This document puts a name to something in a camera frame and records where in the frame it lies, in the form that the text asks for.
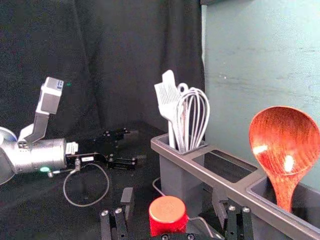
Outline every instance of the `gray utensil caddy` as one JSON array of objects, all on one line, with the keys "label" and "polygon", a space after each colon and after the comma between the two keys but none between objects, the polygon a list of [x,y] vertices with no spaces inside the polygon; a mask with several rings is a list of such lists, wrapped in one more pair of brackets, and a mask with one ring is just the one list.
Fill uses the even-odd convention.
[{"label": "gray utensil caddy", "polygon": [[[213,145],[182,155],[168,146],[165,134],[153,138],[151,148],[160,156],[162,190],[185,201],[188,214],[189,210],[193,216],[201,212],[204,182],[219,195],[251,209],[255,240],[320,240],[319,191],[299,184],[289,213],[276,205],[272,185],[261,169]],[[214,164],[210,168],[207,162]],[[240,176],[226,174],[223,168],[235,168],[233,172]]]}]

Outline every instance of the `black table surface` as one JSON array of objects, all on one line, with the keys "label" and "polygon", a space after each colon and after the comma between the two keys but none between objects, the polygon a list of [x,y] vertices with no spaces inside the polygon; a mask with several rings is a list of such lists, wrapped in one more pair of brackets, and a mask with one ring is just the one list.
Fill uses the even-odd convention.
[{"label": "black table surface", "polygon": [[[16,175],[0,186],[0,239],[99,240],[99,213],[118,207],[126,187],[133,187],[135,202],[132,221],[128,222],[129,238],[149,238],[148,207],[159,196],[152,187],[152,181],[160,176],[159,155],[151,150],[150,140],[163,132],[141,122],[123,127],[136,129],[138,134],[131,135],[133,137],[128,135],[119,155],[147,155],[147,159],[138,162],[134,171],[105,167],[110,188],[103,200],[90,207],[76,207],[68,203],[63,194],[63,182],[68,173],[53,178],[40,172]],[[94,130],[85,137],[97,136],[104,130]],[[102,173],[93,167],[86,167],[67,183],[67,194],[72,200],[81,196],[81,182],[85,182],[87,187],[88,202],[101,196],[106,187]]]}]

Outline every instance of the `black backdrop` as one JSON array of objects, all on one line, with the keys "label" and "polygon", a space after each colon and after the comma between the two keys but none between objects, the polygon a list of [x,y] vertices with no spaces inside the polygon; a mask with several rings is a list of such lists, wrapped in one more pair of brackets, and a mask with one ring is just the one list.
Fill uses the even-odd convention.
[{"label": "black backdrop", "polygon": [[166,128],[167,69],[204,88],[199,0],[18,0],[0,5],[0,126],[31,124],[47,76],[65,81],[47,138],[144,121]]}]

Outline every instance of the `screw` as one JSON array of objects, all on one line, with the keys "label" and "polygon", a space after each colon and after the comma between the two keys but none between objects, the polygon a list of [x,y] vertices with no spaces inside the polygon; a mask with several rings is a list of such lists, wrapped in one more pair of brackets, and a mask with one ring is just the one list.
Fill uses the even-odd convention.
[{"label": "screw", "polygon": [[101,216],[106,216],[106,215],[108,215],[108,213],[109,213],[109,211],[108,210],[104,210],[102,213],[101,213]]},{"label": "screw", "polygon": [[114,211],[116,214],[120,214],[120,213],[122,213],[122,208],[117,208],[115,211]]},{"label": "screw", "polygon": [[242,211],[245,212],[245,213],[249,213],[250,212],[250,208],[248,208],[247,206],[244,206],[242,208]]},{"label": "screw", "polygon": [[234,211],[234,210],[236,210],[236,207],[235,207],[235,206],[230,205],[230,206],[229,206],[229,210],[230,210],[230,211]]},{"label": "screw", "polygon": [[168,240],[169,236],[167,234],[162,235],[161,240]]},{"label": "screw", "polygon": [[189,234],[187,238],[188,238],[188,240],[195,240],[196,239],[195,235],[193,235],[193,234]]}]

